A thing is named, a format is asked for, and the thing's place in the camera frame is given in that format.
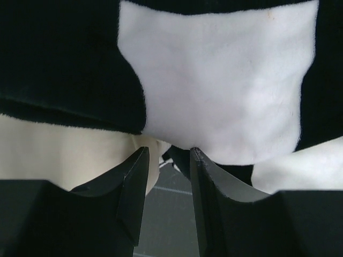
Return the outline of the black white checkered pillowcase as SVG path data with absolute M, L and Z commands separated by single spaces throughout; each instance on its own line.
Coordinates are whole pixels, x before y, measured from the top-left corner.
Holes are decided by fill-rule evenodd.
M 342 189 L 342 1 L 1 1 L 1 115 Z

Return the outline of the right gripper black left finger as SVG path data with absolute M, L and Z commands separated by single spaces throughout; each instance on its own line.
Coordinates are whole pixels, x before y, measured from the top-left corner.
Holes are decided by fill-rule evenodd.
M 149 170 L 139 148 L 66 191 L 46 180 L 1 181 L 1 256 L 132 256 Z

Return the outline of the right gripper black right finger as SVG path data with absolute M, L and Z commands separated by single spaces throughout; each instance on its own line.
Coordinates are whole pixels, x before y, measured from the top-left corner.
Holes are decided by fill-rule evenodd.
M 190 152 L 200 256 L 342 256 L 342 191 L 255 189 Z

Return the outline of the black grid cutting mat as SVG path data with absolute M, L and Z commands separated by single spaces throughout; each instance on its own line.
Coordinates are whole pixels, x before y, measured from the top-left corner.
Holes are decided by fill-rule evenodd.
M 134 256 L 198 257 L 190 182 L 171 164 L 145 199 L 138 247 Z

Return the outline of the cream pillow with bear print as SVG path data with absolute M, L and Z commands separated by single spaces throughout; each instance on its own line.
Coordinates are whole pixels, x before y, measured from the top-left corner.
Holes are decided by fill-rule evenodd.
M 146 192 L 159 178 L 170 144 L 144 135 L 27 122 L 1 115 L 1 178 L 46 179 L 71 190 L 148 147 Z

